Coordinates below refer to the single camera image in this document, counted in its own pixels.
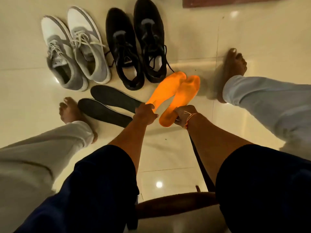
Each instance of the bracelet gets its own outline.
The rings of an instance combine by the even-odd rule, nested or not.
[[[184,126],[184,129],[188,129],[188,122],[189,122],[190,118],[192,118],[192,116],[196,115],[196,113],[192,114],[192,113],[189,113],[188,111],[184,111],[184,113],[188,113],[189,114],[189,117],[187,118],[186,124]]]

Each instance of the foot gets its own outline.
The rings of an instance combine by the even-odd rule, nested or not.
[[[60,119],[66,124],[72,123],[74,121],[86,122],[90,126],[94,134],[94,139],[93,139],[92,144],[97,140],[98,135],[95,132],[93,126],[86,119],[86,117],[84,117],[84,115],[79,110],[77,103],[71,97],[65,97],[64,102],[61,102],[59,104],[59,115],[60,115]]]
[[[233,76],[236,75],[244,76],[245,72],[247,71],[246,65],[247,62],[243,58],[242,54],[241,53],[237,54],[235,48],[231,48],[228,51],[227,58],[224,63],[224,73],[221,79],[221,84],[217,95],[217,100],[220,103],[226,103],[226,101],[224,101],[224,98],[222,96],[222,92],[224,90],[226,82]]]

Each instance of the red mat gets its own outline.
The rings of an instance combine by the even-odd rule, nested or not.
[[[204,6],[221,6],[229,4],[259,2],[259,1],[269,1],[269,0],[183,0],[183,7],[193,8]]]

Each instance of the light gray pants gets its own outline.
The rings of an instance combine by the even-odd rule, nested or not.
[[[223,97],[285,141],[281,151],[311,160],[311,85],[237,75],[225,84]]]
[[[12,233],[47,197],[71,157],[92,143],[82,121],[0,149],[0,231]]]

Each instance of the white shoe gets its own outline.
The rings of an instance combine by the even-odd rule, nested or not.
[[[81,8],[68,10],[68,26],[74,43],[73,52],[84,75],[97,83],[110,81],[110,70],[105,58],[99,31],[92,18]]]
[[[58,18],[46,15],[41,20],[43,38],[48,46],[47,63],[60,85],[66,89],[85,91],[88,81],[77,65],[71,35]]]

